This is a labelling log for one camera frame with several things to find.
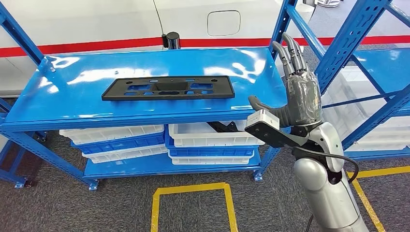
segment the shelf foot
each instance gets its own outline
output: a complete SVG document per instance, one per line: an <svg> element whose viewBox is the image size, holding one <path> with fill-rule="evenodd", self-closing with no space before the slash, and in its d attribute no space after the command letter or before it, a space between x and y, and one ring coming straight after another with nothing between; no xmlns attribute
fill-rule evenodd
<svg viewBox="0 0 410 232"><path fill-rule="evenodd" d="M90 191L95 191L95 190L97 190L97 188L98 188L98 180L95 180L95 181L97 182L97 184L91 183L91 184L88 186L88 189L89 189Z"/></svg>
<svg viewBox="0 0 410 232"><path fill-rule="evenodd" d="M262 173L260 173L259 171L255 171L253 173L253 179L255 181L261 181L262 180Z"/></svg>
<svg viewBox="0 0 410 232"><path fill-rule="evenodd" d="M28 180L26 178L24 178L26 181L24 183L22 182L16 182L16 184L14 185L14 188L16 189L21 189L21 188L30 188L32 186L35 185L35 183L32 180Z"/></svg>

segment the red stripe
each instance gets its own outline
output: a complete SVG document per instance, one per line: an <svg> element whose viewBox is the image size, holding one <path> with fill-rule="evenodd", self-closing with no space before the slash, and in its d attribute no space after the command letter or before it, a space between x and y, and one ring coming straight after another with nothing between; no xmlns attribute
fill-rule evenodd
<svg viewBox="0 0 410 232"><path fill-rule="evenodd" d="M302 46L308 45L304 38L295 38ZM182 47L237 47L237 46L267 46L270 38L256 39L181 39ZM322 37L323 45L330 45L333 37ZM368 36L361 44L405 44L410 43L410 35ZM162 38L142 38L129 40L99 41L87 43L65 43L38 46L43 54L99 51L132 47L162 45ZM0 48L1 57L18 57L26 54L20 47Z"/></svg>

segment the robot finger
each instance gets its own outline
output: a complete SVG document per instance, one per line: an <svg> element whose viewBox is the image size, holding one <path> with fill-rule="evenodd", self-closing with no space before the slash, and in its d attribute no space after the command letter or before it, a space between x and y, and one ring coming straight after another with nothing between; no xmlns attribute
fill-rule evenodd
<svg viewBox="0 0 410 232"><path fill-rule="evenodd" d="M248 97L248 101L250 103L250 105L252 106L252 109L254 109L255 111L258 110L262 110L265 109L267 111L269 111L271 109L270 106L263 104L256 96L251 95Z"/></svg>
<svg viewBox="0 0 410 232"><path fill-rule="evenodd" d="M298 49L297 43L286 32L284 32L282 34L282 38L286 42L286 44L288 45L288 51L289 51L289 55L291 55L292 65L293 65L295 71L298 72L299 70L302 69L302 64L301 64L301 61L300 61L300 58L299 58L300 57L300 52L297 51L297 49Z"/></svg>
<svg viewBox="0 0 410 232"><path fill-rule="evenodd" d="M292 63L289 61L288 53L286 52L285 48L281 44L276 41L272 42L273 49L278 52L280 60L283 64L283 70L285 71L286 77L294 74L294 68Z"/></svg>
<svg viewBox="0 0 410 232"><path fill-rule="evenodd" d="M302 65L302 70L303 71L308 71L308 65L306 64L305 59L303 59L302 51L300 49L299 44L294 39L292 39L292 40L293 40L293 43L296 47L296 56L300 60L300 64Z"/></svg>

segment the black cable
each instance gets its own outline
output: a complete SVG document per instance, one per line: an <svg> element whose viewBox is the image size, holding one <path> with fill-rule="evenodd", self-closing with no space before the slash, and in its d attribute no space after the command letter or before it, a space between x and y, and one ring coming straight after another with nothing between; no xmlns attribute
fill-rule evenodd
<svg viewBox="0 0 410 232"><path fill-rule="evenodd" d="M306 226L305 232L309 232L310 224L312 223L312 221L313 221L313 214L310 215L309 221L307 222L307 226Z"/></svg>
<svg viewBox="0 0 410 232"><path fill-rule="evenodd" d="M351 183L353 180L355 180L357 175L359 174L359 165L357 164L356 161L354 161L354 160L352 160L348 157L340 156L340 155L334 155L334 154L325 153L325 152L312 151L312 150L305 149L305 148L302 148L302 147L299 147L299 146L295 146L294 149L298 149L298 150L310 153L312 155L332 157L332 158L347 160L347 161L351 162L354 165L354 172L353 172L353 175L351 176L351 178L348 180L349 183ZM313 221L313 214L310 216L309 221L307 222L305 232L309 231L310 224L312 223L312 221Z"/></svg>

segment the black cylinder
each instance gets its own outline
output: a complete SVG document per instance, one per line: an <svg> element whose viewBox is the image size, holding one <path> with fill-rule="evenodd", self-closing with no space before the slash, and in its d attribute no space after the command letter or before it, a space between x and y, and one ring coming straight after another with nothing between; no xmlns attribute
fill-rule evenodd
<svg viewBox="0 0 410 232"><path fill-rule="evenodd" d="M166 35L168 49L181 49L181 45L179 43L179 34L176 32L169 32Z"/></svg>

